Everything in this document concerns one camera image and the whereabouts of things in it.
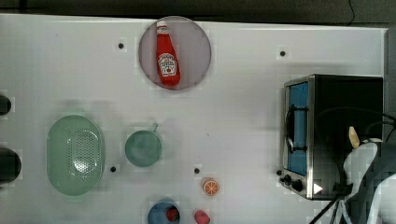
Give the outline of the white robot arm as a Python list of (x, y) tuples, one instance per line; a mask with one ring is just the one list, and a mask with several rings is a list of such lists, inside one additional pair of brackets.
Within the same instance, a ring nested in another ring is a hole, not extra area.
[(380, 214), (381, 195), (395, 177), (395, 145), (367, 142), (353, 149), (343, 166), (351, 192), (338, 206), (337, 224), (375, 224)]

